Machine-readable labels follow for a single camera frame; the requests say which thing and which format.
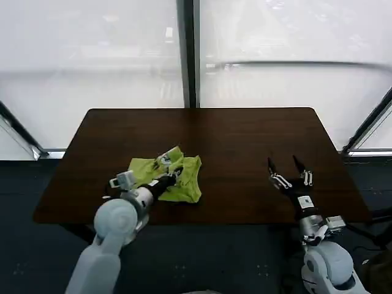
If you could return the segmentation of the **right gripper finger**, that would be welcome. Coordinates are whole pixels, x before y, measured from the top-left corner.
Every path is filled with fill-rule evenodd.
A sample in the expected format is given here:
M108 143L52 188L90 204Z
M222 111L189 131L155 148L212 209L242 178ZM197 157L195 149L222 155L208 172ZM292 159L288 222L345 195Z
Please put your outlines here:
M295 166L300 174L300 178L303 179L303 183L305 186L313 186L313 172L308 170L305 165L295 156L293 155L293 160Z
M267 163L268 163L269 180L273 183L273 185L279 190L290 189L292 187L292 184L289 183L282 175L278 174L276 170L276 166L274 165L270 157L267 158Z

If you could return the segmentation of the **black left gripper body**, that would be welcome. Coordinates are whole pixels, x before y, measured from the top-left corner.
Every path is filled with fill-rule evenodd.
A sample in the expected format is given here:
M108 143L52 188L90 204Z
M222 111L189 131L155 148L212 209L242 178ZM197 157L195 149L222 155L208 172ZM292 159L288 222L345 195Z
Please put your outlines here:
M176 184L176 176L163 175L149 183L149 191L153 198L157 200L169 187Z

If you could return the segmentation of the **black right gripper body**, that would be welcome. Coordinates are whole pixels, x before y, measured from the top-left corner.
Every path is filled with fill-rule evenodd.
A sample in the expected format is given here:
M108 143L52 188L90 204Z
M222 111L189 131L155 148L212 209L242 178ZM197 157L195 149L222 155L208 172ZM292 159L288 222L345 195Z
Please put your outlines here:
M319 210L311 199L312 187L306 186L303 179L289 179L288 182L291 187L285 188L279 182L274 183L274 186L290 200L295 210L295 219L319 215Z

